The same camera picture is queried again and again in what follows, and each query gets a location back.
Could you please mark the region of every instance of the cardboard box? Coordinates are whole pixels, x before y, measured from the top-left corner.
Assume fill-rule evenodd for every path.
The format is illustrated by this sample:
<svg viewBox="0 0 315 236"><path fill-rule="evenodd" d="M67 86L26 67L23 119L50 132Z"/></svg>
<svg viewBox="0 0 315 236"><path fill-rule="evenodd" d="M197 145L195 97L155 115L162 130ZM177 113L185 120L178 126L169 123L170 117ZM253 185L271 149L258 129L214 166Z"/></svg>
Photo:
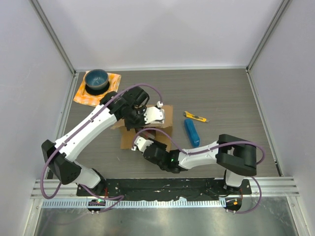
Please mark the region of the cardboard box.
<svg viewBox="0 0 315 236"><path fill-rule="evenodd" d="M169 136L172 137L172 132L173 132L173 106L171 105L164 105L162 107L164 109L165 113L165 121L163 124L149 124L146 125L145 127L154 127L163 130L165 133L167 133ZM122 134L121 138L121 149L131 149L132 148L132 140L133 137L135 136L136 132L134 129L131 129L127 131L125 127L125 121L123 119L119 120L116 122L111 129L120 129L120 132ZM167 145L167 151L170 151L171 149L171 141L162 133L156 132L156 137L155 140L164 143Z"/></svg>

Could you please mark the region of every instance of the wall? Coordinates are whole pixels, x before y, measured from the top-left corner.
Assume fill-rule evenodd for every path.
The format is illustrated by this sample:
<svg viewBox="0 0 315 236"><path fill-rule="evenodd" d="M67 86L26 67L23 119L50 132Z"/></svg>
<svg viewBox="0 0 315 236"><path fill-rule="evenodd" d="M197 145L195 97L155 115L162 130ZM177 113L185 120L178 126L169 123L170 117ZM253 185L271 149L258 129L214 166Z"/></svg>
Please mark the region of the wall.
<svg viewBox="0 0 315 236"><path fill-rule="evenodd" d="M281 0L39 0L76 69L246 66Z"/></svg>
<svg viewBox="0 0 315 236"><path fill-rule="evenodd" d="M315 1L293 0L252 71L285 175L315 225Z"/></svg>
<svg viewBox="0 0 315 236"><path fill-rule="evenodd" d="M27 0L0 2L0 234L22 235L71 75Z"/></svg>

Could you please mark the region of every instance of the orange checkered cloth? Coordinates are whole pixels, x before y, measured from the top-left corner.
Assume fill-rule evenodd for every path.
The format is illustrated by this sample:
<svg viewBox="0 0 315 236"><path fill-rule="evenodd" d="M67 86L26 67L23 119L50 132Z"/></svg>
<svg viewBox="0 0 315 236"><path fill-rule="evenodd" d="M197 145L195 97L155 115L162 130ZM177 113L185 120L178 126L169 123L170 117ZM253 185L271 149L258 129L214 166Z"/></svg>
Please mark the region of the orange checkered cloth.
<svg viewBox="0 0 315 236"><path fill-rule="evenodd" d="M89 105L89 106L97 106L99 104L99 101L107 94L108 92L118 91L120 79L122 78L121 75L118 74L112 74L108 73L108 81L109 81L109 88L108 91L105 93L102 93L100 95L91 95L88 92L85 91L85 76L89 71L85 72L85 75L83 77L83 81L77 91L77 93L74 96L73 101L83 104L83 105Z"/></svg>

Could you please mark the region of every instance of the yellow box cutter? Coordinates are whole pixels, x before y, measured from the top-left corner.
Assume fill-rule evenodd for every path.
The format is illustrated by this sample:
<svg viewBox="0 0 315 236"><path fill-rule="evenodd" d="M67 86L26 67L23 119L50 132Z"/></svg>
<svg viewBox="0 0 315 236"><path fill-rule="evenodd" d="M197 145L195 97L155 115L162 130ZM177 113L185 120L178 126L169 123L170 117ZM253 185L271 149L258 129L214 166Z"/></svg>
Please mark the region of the yellow box cutter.
<svg viewBox="0 0 315 236"><path fill-rule="evenodd" d="M207 122L207 123L209 122L208 119L203 118L203 117L199 117L199 116L195 116L195 115L193 115L187 111L184 112L184 116L187 118L196 119L196 120L201 121L201 122Z"/></svg>

